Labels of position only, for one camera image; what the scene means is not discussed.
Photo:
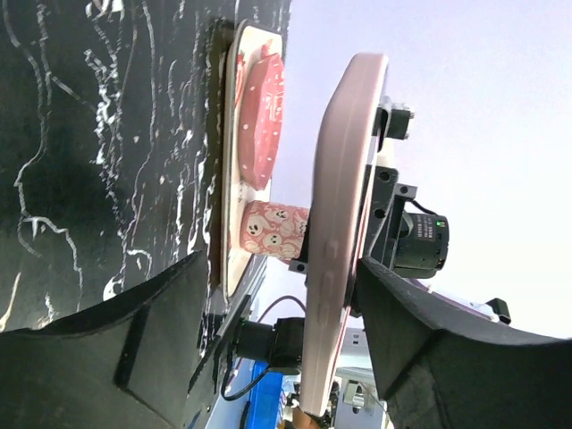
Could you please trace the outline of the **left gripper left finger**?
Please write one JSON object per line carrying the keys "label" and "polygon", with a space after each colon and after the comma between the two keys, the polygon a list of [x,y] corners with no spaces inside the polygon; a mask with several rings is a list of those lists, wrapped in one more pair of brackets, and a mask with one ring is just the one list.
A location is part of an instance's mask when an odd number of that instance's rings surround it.
{"label": "left gripper left finger", "polygon": [[39,330],[1,336],[4,428],[184,428],[192,421],[207,257]]}

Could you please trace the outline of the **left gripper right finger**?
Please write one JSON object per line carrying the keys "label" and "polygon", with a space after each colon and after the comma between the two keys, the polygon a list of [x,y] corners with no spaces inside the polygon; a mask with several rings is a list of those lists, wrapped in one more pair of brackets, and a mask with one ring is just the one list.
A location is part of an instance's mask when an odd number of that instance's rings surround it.
{"label": "left gripper right finger", "polygon": [[470,314],[357,264],[376,388],[397,428],[569,428],[571,342]]}

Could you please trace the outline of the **pink cased phone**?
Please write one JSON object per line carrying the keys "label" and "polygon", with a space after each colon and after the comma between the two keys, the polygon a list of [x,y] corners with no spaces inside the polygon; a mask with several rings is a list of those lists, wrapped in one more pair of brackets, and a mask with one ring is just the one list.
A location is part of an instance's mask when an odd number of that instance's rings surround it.
{"label": "pink cased phone", "polygon": [[347,288],[361,257],[372,181],[365,178],[377,106],[388,68],[383,54],[358,53],[349,61],[328,103],[315,151],[308,220],[307,311],[299,404],[321,416],[349,319]]}

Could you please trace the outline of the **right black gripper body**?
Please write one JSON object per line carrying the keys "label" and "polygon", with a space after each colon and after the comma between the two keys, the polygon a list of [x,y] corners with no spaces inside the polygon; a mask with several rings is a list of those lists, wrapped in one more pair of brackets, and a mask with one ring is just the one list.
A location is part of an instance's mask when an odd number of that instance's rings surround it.
{"label": "right black gripper body", "polygon": [[366,165],[361,207],[369,209],[363,252],[406,279],[431,279],[448,255],[450,227],[445,216],[416,201],[416,187],[399,183],[399,172],[383,159],[391,139],[404,140],[414,113],[383,97],[372,137],[374,160]]}

